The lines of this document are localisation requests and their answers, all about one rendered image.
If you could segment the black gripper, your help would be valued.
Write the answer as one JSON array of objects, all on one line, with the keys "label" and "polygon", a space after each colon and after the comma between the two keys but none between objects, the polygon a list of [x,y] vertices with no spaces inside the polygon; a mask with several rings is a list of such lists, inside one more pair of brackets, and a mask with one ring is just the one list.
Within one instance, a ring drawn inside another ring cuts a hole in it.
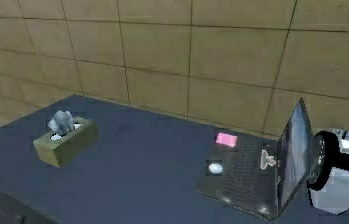
[{"label": "black gripper", "polygon": [[325,187],[338,150],[338,138],[332,132],[320,131],[310,138],[307,188],[311,200]]}]

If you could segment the black laptop with stickers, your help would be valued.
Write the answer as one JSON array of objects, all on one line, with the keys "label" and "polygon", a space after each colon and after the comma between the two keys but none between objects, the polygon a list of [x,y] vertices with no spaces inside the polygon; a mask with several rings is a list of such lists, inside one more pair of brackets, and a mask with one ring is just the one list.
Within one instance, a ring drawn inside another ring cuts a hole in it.
[{"label": "black laptop with stickers", "polygon": [[277,140],[216,131],[195,189],[228,207],[274,220],[313,166],[311,125],[299,99]]}]

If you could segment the dark blue table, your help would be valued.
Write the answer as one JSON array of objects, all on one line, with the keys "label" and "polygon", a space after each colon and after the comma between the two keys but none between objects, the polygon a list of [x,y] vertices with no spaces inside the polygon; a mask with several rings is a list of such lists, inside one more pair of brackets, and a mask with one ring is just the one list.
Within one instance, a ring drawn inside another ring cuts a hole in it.
[{"label": "dark blue table", "polygon": [[[33,141],[57,111],[93,120],[98,138],[61,168]],[[0,224],[349,224],[310,203],[307,181],[274,220],[199,194],[223,130],[73,95],[0,128]]]}]

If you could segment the olive green tissue box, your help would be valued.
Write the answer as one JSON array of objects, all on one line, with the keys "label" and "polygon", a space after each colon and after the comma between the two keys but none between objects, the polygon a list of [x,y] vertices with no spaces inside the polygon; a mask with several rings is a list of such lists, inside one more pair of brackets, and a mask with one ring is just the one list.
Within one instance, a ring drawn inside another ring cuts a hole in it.
[{"label": "olive green tissue box", "polygon": [[39,159],[61,168],[98,138],[98,128],[93,120],[75,117],[74,130],[64,136],[49,131],[33,141]]}]

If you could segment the white crumpled tissue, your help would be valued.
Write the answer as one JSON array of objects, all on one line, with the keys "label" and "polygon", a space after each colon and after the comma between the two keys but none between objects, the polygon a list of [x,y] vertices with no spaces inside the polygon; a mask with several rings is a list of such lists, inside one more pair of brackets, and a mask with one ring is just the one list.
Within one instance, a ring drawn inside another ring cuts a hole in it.
[{"label": "white crumpled tissue", "polygon": [[52,140],[60,140],[67,134],[78,129],[81,124],[75,123],[72,114],[69,111],[57,111],[47,126],[53,132]]}]

